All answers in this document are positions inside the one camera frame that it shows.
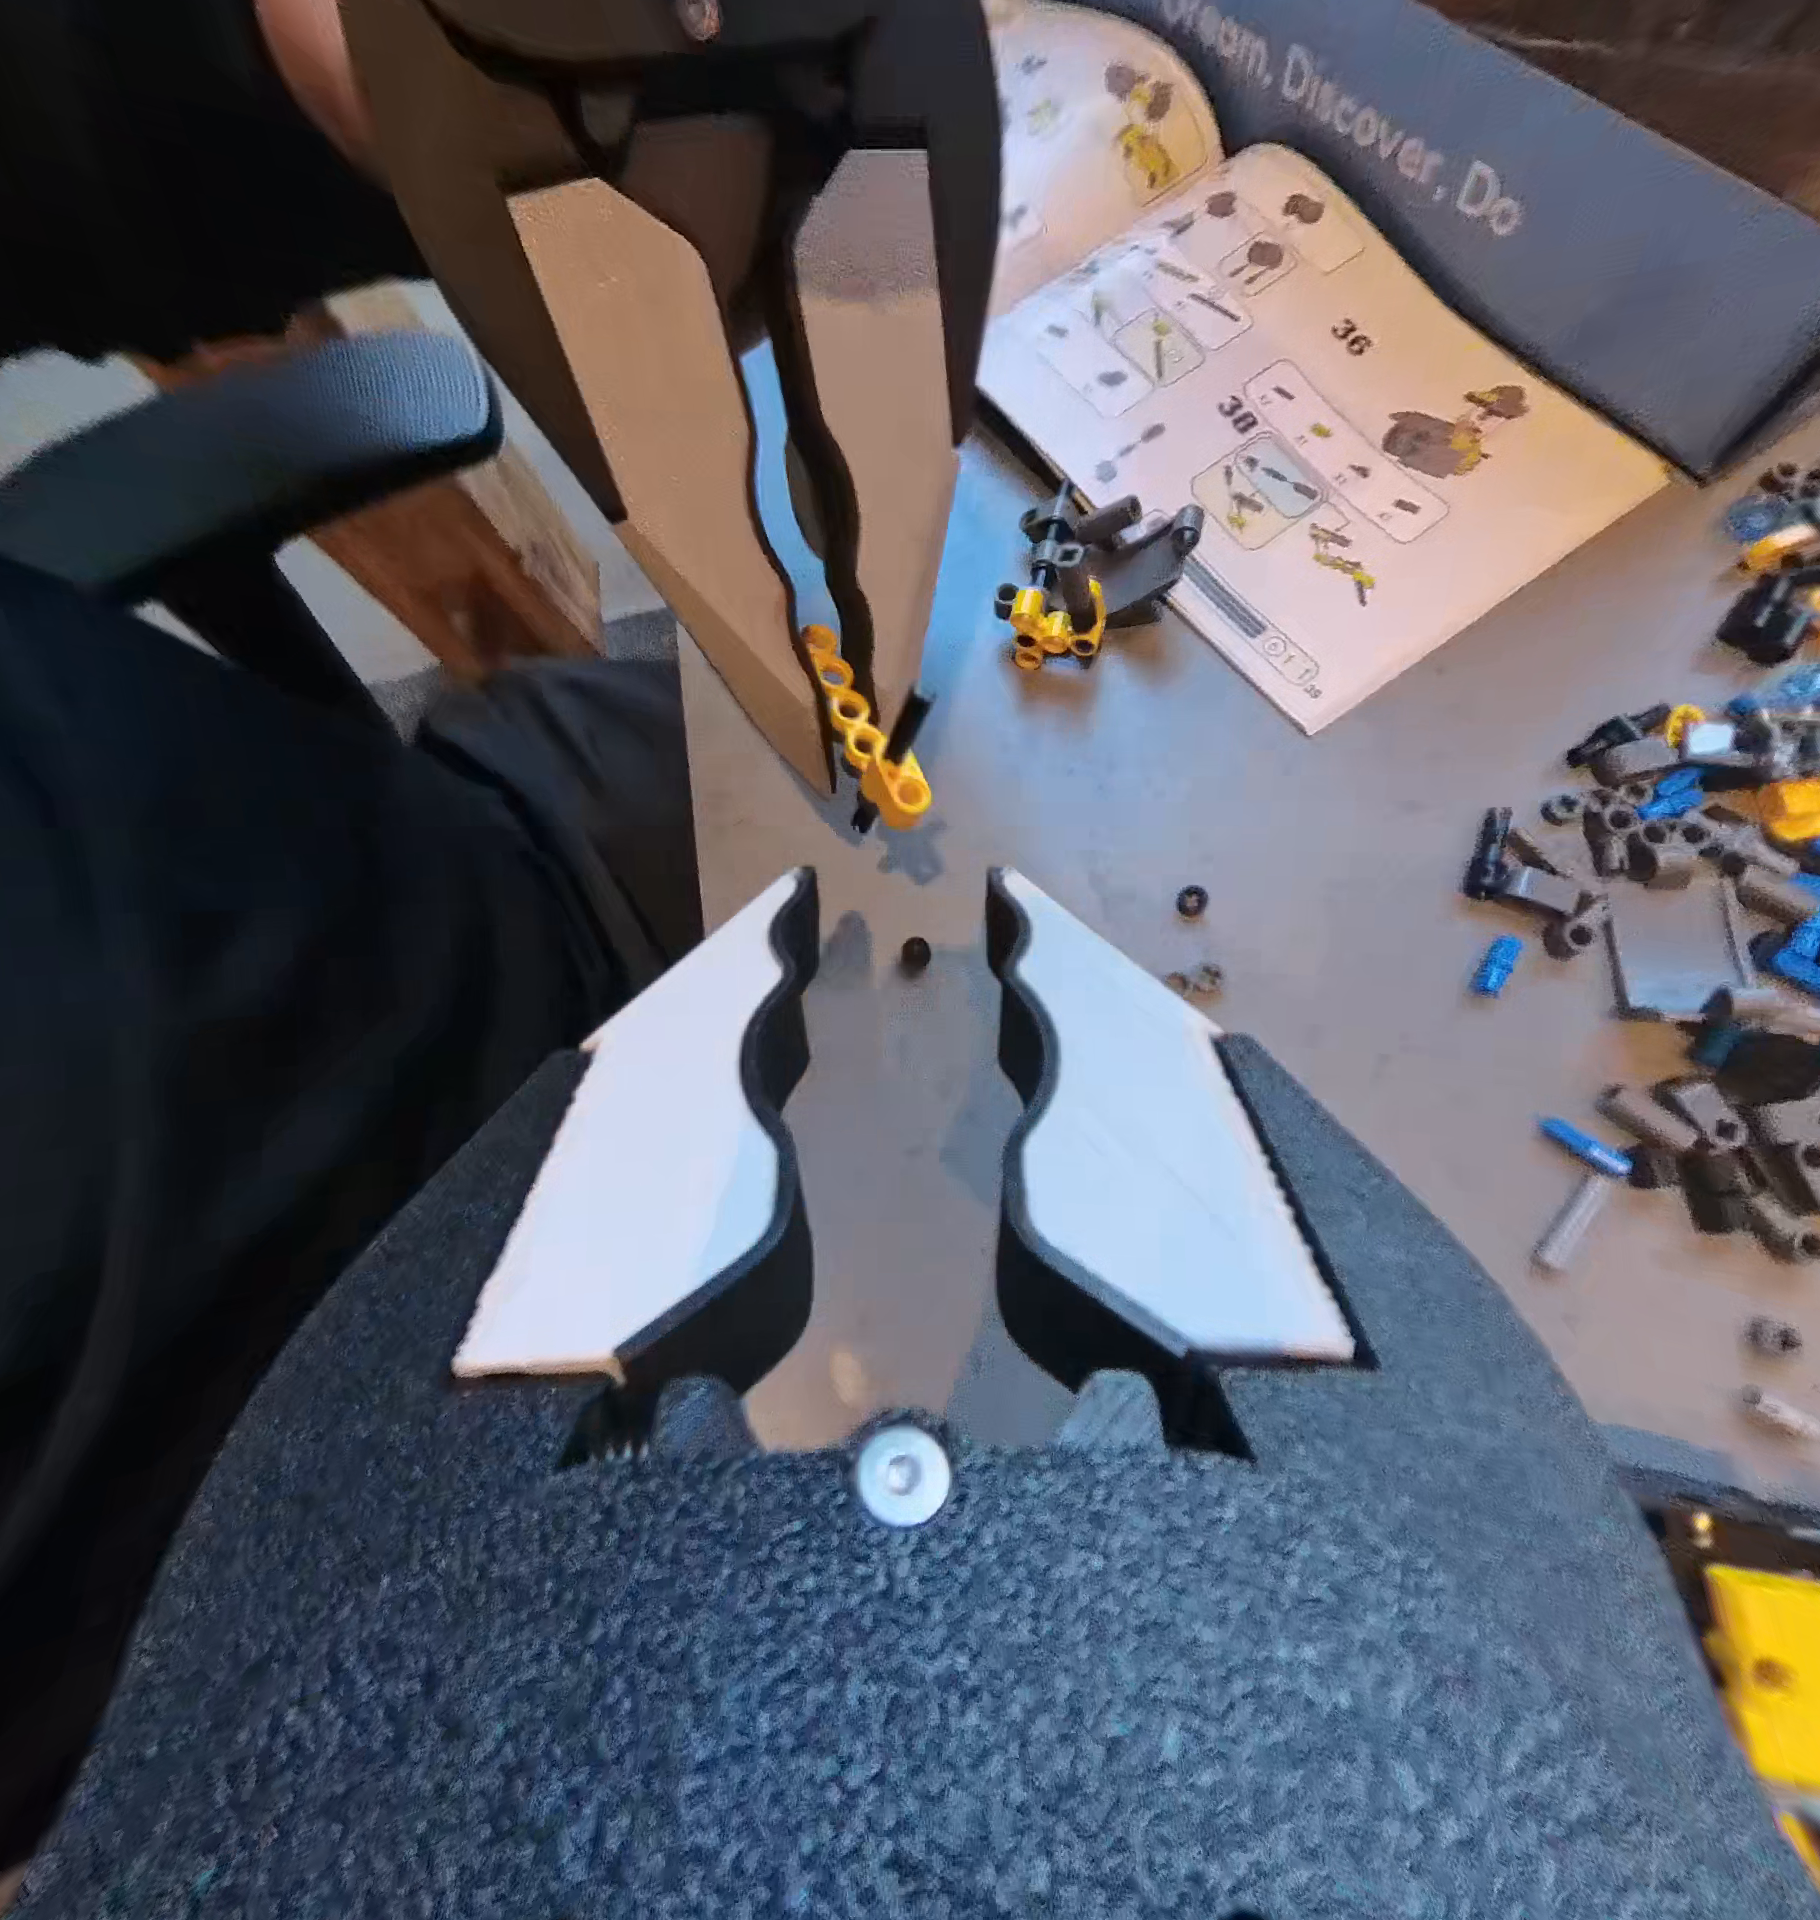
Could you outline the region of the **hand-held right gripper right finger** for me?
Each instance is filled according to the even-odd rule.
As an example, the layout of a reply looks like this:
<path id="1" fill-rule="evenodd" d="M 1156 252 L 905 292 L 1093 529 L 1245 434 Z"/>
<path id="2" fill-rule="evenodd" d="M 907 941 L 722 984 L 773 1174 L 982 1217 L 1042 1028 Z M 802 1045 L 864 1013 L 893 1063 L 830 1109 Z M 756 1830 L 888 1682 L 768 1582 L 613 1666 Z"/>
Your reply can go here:
<path id="1" fill-rule="evenodd" d="M 1018 871 L 987 875 L 1005 1139 L 1000 1305 L 1048 1372 L 1356 1365 L 1226 1033 Z"/>

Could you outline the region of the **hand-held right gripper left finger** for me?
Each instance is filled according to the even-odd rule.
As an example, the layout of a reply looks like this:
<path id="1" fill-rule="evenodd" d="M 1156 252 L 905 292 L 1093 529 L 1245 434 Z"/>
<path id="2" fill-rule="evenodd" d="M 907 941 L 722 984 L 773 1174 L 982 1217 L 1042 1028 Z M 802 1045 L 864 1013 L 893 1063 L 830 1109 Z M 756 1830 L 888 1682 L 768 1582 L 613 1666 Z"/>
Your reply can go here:
<path id="1" fill-rule="evenodd" d="M 783 1108 L 809 1065 L 816 871 L 783 871 L 583 1045 L 450 1372 L 758 1384 L 800 1342 L 813 1245 Z"/>

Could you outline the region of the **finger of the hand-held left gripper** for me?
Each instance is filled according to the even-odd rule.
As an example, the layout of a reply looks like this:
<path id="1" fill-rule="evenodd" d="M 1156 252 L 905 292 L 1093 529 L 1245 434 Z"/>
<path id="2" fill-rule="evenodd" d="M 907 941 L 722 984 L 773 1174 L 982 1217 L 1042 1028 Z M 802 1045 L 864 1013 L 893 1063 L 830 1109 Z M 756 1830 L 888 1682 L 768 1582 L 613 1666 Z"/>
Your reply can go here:
<path id="1" fill-rule="evenodd" d="M 753 500 L 756 434 L 704 256 L 603 179 L 509 201 L 609 470 L 611 524 L 773 749 L 834 792 L 796 600 Z"/>
<path id="2" fill-rule="evenodd" d="M 811 398 L 841 460 L 834 600 L 869 637 L 888 731 L 911 695 L 958 472 L 923 152 L 850 152 L 802 217 L 794 277 Z"/>

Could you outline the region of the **grey and yellow brick assembly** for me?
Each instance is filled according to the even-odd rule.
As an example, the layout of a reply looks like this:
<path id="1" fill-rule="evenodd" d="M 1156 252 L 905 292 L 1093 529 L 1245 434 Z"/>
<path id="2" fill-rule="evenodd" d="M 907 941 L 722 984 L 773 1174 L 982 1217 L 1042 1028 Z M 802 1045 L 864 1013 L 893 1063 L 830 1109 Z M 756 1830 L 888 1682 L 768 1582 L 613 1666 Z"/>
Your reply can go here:
<path id="1" fill-rule="evenodd" d="M 1026 575 L 1004 583 L 992 601 L 1014 664 L 1026 672 L 1056 659 L 1089 666 L 1112 630 L 1156 620 L 1206 523 L 1199 504 L 1148 517 L 1137 495 L 1082 509 L 1073 486 L 1028 509 L 1018 521 Z"/>

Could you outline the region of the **yellow perforated brick beam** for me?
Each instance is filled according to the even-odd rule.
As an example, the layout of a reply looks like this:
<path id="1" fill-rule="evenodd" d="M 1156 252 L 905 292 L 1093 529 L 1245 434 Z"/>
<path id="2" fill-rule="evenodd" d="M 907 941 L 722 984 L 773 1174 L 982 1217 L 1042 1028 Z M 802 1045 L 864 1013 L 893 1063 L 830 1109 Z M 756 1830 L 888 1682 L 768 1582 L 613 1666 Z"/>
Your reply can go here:
<path id="1" fill-rule="evenodd" d="M 888 734 L 878 729 L 870 701 L 857 690 L 854 666 L 843 656 L 834 627 L 806 624 L 802 645 L 822 690 L 836 749 L 850 773 L 862 777 L 888 746 Z"/>

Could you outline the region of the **person's left forearm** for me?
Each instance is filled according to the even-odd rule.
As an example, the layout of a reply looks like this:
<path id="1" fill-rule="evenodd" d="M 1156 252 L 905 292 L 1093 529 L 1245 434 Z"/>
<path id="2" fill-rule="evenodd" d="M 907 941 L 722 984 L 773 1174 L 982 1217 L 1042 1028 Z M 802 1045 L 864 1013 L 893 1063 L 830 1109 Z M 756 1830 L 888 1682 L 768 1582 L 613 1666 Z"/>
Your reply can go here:
<path id="1" fill-rule="evenodd" d="M 163 356 L 324 290 L 371 179 L 285 90 L 251 4 L 0 4 L 0 361 Z"/>

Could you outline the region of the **person's left hand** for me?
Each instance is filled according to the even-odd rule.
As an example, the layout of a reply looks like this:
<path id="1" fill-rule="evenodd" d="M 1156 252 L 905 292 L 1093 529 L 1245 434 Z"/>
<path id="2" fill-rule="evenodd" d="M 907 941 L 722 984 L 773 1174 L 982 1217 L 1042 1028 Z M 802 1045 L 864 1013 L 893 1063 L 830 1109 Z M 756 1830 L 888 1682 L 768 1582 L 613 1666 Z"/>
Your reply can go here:
<path id="1" fill-rule="evenodd" d="M 347 45 L 343 2 L 253 2 L 251 9 L 294 103 L 347 161 L 377 179 L 373 122 Z"/>

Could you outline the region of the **light grey axle rod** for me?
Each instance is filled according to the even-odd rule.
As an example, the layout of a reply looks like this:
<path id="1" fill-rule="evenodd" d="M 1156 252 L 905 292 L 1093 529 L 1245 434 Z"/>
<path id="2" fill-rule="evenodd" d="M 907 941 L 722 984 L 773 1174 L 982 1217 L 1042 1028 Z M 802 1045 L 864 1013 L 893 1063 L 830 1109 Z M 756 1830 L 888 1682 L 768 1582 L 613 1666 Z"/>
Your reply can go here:
<path id="1" fill-rule="evenodd" d="M 1559 1209 L 1531 1252 L 1531 1266 L 1537 1272 L 1562 1275 L 1572 1268 L 1584 1243 L 1596 1229 L 1598 1219 L 1617 1193 L 1618 1181 L 1612 1174 L 1589 1170 L 1563 1197 Z"/>

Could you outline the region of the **open instruction booklet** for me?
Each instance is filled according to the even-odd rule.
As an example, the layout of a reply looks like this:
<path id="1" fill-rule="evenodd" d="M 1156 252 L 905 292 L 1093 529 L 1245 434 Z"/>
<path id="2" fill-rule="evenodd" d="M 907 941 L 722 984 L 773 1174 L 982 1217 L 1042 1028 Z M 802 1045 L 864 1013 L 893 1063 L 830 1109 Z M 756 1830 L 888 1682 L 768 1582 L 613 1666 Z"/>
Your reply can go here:
<path id="1" fill-rule="evenodd" d="M 1148 28 L 989 4 L 979 386 L 1086 502 L 1199 539 L 1174 609 L 1304 732 L 1658 496 L 1667 460 L 1463 319 Z"/>

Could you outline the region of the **person's black clothing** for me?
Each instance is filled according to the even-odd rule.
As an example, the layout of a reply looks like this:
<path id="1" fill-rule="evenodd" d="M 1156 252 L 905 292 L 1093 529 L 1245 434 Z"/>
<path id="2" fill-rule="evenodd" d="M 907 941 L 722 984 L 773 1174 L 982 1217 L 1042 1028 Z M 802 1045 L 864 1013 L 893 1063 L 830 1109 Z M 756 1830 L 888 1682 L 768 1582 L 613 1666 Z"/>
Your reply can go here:
<path id="1" fill-rule="evenodd" d="M 699 931 L 673 652 L 405 740 L 0 560 L 0 1873 L 269 1357 Z"/>

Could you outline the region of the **pile of small building bricks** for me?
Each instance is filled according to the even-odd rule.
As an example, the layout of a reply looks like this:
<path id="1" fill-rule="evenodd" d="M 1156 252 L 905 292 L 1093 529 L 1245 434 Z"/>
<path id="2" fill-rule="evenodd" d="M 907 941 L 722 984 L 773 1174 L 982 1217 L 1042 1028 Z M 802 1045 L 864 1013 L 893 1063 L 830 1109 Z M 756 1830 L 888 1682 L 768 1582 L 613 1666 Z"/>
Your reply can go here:
<path id="1" fill-rule="evenodd" d="M 1764 467 L 1727 517 L 1740 592 L 1721 706 L 1614 713 L 1531 821 L 1490 807 L 1460 894 L 1527 916 L 1550 959 L 1603 952 L 1617 1013 L 1684 1033 L 1685 1067 L 1596 1096 L 1621 1187 L 1692 1226 L 1820 1260 L 1820 459 Z"/>

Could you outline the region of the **grey cardboard box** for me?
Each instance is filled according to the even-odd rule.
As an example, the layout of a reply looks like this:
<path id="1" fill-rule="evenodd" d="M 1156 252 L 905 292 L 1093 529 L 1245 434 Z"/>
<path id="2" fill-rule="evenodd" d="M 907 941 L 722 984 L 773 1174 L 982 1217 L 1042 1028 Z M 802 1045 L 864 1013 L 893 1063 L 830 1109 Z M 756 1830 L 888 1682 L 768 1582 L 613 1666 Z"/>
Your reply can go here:
<path id="1" fill-rule="evenodd" d="M 1707 479 L 1820 380 L 1820 220 L 1405 2 L 1122 2 L 1234 149 L 1308 156 L 1447 304 Z"/>

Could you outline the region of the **yellow and black brick vehicle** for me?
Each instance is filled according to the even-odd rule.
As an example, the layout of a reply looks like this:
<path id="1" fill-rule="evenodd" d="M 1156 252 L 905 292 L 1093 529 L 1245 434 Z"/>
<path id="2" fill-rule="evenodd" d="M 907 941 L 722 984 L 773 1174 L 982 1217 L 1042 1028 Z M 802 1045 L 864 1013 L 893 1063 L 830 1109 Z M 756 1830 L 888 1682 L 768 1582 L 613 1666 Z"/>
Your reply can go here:
<path id="1" fill-rule="evenodd" d="M 1647 1499 L 1740 1748 L 1820 1891 L 1820 1515 Z"/>

